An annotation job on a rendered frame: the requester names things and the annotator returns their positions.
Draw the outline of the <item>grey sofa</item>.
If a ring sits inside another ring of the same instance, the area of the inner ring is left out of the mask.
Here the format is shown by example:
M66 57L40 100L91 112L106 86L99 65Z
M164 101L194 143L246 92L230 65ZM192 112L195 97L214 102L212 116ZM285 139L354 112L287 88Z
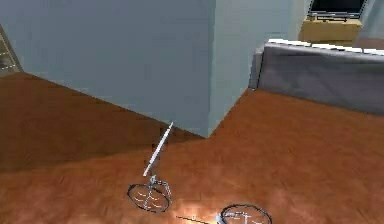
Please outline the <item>grey sofa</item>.
M384 116L384 50L271 39L253 53L249 87Z

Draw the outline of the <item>yellow television stand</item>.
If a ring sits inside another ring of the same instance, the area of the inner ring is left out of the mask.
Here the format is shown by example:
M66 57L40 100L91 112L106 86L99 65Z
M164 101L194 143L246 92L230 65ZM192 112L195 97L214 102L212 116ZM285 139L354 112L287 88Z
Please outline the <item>yellow television stand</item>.
M306 19L302 23L298 39L314 44L352 46L361 28L362 24L357 19L346 21Z

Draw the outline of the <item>black television set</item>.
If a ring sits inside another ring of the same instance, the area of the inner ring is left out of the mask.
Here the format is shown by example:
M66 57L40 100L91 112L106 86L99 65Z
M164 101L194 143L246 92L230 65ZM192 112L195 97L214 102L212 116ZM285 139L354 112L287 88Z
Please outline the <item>black television set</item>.
M311 0L308 18L359 19L367 0Z

